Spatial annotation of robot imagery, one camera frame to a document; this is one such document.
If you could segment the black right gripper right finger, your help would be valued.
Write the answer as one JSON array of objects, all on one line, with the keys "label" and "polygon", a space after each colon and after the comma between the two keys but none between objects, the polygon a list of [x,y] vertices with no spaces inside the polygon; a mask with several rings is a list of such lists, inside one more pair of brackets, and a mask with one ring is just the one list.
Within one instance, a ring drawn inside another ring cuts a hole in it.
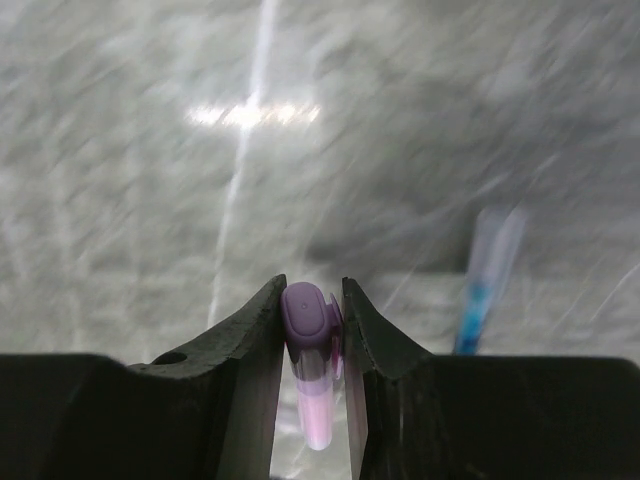
[{"label": "black right gripper right finger", "polygon": [[355,479],[635,479],[639,369],[622,358],[435,355],[342,281]]}]

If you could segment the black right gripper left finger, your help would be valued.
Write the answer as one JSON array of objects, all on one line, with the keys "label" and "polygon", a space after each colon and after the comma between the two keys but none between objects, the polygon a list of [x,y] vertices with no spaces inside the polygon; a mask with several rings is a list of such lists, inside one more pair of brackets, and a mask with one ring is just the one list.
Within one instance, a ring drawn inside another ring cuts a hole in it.
[{"label": "black right gripper left finger", "polygon": [[283,364],[284,275],[149,364],[3,355],[5,479],[265,479]]}]

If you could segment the purple highlighter cap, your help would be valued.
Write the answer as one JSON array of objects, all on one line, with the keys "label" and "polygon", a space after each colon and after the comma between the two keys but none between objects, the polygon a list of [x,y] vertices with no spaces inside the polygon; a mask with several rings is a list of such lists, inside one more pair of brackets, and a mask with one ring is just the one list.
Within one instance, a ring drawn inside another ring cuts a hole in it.
[{"label": "purple highlighter cap", "polygon": [[327,303],[309,282],[293,283],[280,297],[286,346],[294,375],[312,382],[337,380],[342,373],[343,318],[333,294]]}]

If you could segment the blue pen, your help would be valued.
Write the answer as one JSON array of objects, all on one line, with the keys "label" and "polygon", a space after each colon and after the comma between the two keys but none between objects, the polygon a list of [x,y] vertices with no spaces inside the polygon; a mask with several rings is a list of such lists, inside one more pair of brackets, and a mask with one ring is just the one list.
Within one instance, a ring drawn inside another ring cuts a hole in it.
[{"label": "blue pen", "polygon": [[526,222],[527,215],[520,208],[486,207],[477,216],[455,354],[474,355],[478,351],[489,314],[506,290]]}]

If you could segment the purple highlighter pen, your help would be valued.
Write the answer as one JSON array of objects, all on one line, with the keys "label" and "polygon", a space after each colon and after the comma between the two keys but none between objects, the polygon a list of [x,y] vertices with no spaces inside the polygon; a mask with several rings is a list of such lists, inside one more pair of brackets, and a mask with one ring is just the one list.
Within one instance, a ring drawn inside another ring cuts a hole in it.
[{"label": "purple highlighter pen", "polygon": [[298,414],[306,444],[312,450],[322,451],[332,440],[333,381],[328,376],[314,381],[297,380],[296,387]]}]

